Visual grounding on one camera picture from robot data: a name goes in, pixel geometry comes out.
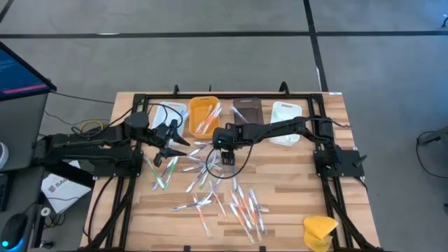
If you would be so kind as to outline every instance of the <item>computer mouse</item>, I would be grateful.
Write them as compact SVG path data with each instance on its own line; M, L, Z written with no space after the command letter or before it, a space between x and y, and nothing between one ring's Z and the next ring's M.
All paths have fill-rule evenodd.
M2 247L12 249L19 244L27 226L27 219L24 213L17 213L9 218L1 232Z

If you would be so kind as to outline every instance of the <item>gray floor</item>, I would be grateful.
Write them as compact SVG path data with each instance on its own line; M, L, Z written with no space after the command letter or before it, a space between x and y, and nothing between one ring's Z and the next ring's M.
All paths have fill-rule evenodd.
M318 31L437 30L446 1L311 1ZM302 1L15 0L0 33L307 30ZM446 251L448 180L420 168L415 139L448 125L448 37L319 38L330 91L343 92L365 161L381 245L392 251ZM3 40L60 92L113 101L118 91L318 91L308 38L137 38ZM76 122L108 118L111 106L50 95L47 111ZM45 117L41 132L68 132ZM421 148L425 165L448 176L447 147ZM84 199L63 227L47 230L56 250L75 249ZM79 230L80 235L73 235Z

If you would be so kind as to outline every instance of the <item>monitor screen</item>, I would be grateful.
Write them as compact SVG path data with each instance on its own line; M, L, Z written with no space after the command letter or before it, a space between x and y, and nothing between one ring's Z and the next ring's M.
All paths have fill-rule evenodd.
M43 94L53 87L23 59L5 45L0 45L0 100Z

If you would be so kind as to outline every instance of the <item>wooden tabletop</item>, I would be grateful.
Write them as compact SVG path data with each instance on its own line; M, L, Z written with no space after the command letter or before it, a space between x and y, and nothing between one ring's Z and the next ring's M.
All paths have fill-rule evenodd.
M113 109L112 120L121 116L132 105L134 93L119 92ZM327 116L338 123L348 124L349 119L340 93L323 93L325 111ZM189 99L164 100L165 102L178 102L188 105ZM270 121L272 105L276 100L262 100L262 110L265 123ZM302 115L308 116L309 109L305 100L282 99L282 102L297 104L302 107ZM220 99L223 110L220 115L220 126L233 123L233 114L230 112L231 99ZM150 123L157 109L150 112ZM343 149L354 148L354 140L349 128L334 126L336 144ZM188 121L185 124L183 137L192 144L191 147L176 147L180 151L189 153L195 150L193 142L197 141L188 131ZM143 146L145 155L154 158L157 149ZM249 148L238 150L236 154L236 167L241 167L246 159ZM173 179L166 191L151 190L155 182L151 168L144 164L141 175L136 181L133 198L131 219L127 236L127 251L182 251L183 246L191 246L192 251L258 251L259 246L266 246L268 251L307 251L303 242L303 220L308 216L327 216L320 178L316 175L312 151L314 144L301 137L294 146L280 146L264 140L253 147L248 164L238 175L237 180L245 192L252 188L257 195L258 203L267 207L270 212L264 213L262 218L267 228L267 235L263 243L251 246L242 226L238 224L228 205L225 206L229 219L226 220L216 203L202 207L206 224L213 233L213 238L207 238L200 218L195 208L172 211L171 208L193 202L193 195L202 198L208 191L208 186L200 190L197 186L191 193L186 188L196 177L197 172L181 173L182 168L194 165L186 158L180 158ZM205 158L209 149L199 153ZM165 160L158 171L161 173L169 160ZM89 214L99 190L107 178L101 178L95 183ZM95 235L104 226L111 214L113 197L116 190L116 181L109 183L101 196L98 207L94 213L92 233ZM370 210L368 195L364 187L354 178L341 178L342 190L346 203L347 213L359 231L373 245L379 246L372 212ZM218 187L218 195L223 203L231 201L230 189L232 180L224 180ZM121 220L115 229L114 246L118 245ZM341 245L344 245L343 235L339 236ZM81 246L87 244L83 237Z

